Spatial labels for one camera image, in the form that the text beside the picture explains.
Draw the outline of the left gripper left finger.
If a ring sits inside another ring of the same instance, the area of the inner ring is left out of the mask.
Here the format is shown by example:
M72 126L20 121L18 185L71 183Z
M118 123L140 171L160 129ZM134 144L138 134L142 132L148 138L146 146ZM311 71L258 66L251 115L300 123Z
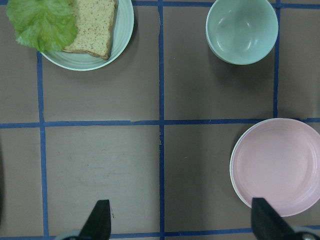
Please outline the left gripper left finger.
M55 240L109 240L111 236L111 208L108 199L98 200L80 230L65 232Z

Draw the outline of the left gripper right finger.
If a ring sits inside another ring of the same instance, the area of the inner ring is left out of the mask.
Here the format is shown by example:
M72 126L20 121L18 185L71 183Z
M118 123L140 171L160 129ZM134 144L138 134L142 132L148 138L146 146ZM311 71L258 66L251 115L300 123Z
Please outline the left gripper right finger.
M292 228L262 197L251 202L251 229L258 240L318 240L310 228Z

